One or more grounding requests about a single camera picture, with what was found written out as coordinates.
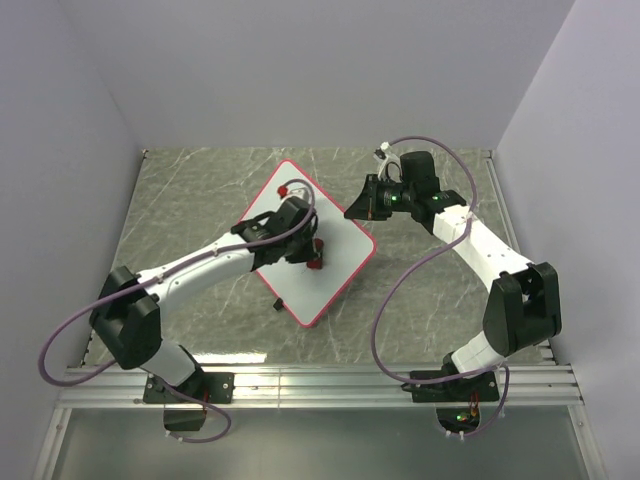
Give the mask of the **red whiteboard eraser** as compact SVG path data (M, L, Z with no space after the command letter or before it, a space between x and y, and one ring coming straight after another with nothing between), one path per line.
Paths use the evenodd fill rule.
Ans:
M313 256L306 262L306 266L311 270L321 270L323 268L324 241L320 238L313 239Z

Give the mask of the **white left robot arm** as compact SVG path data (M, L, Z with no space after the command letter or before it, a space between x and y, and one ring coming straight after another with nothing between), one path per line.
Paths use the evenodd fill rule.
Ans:
M205 401L205 374L185 347L166 340L162 322L192 296L227 279L285 260L319 258L318 218L310 200L288 195L275 211L234 225L212 244L164 266L138 273L122 266L107 277L89 322L116 363L162 379L180 402Z

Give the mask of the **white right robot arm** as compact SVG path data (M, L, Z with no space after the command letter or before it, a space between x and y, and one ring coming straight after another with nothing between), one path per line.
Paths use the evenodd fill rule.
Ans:
M510 356L561 332L558 274L503 242L477 217L473 202L442 189L429 152L397 156L381 146L375 156L379 168L367 175L345 218L384 221L395 212L409 214L443 242L441 253L455 251L488 292L481 331L447 354L440 369L411 372L402 388L435 402L473 399Z

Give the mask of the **white board with pink frame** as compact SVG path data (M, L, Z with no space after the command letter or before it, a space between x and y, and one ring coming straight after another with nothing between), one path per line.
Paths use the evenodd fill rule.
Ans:
M319 217L317 237L324 242L320 269L284 259L256 271L285 310L303 327L313 326L373 257L376 241L358 223L344 217L344 208L294 161L285 159L269 175L249 203L243 219L253 218L280 203L278 189L288 180L304 179L313 186Z

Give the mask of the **aluminium mounting rail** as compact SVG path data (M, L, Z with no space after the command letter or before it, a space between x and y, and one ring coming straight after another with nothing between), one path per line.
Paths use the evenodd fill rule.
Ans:
M233 374L227 409L413 408L401 383L376 366L344 365L204 365L206 372ZM514 365L486 380L482 391L506 394L508 407L576 406L584 403L573 370L558 365ZM62 389L58 408L152 409L143 401L147 373L111 367L96 378Z

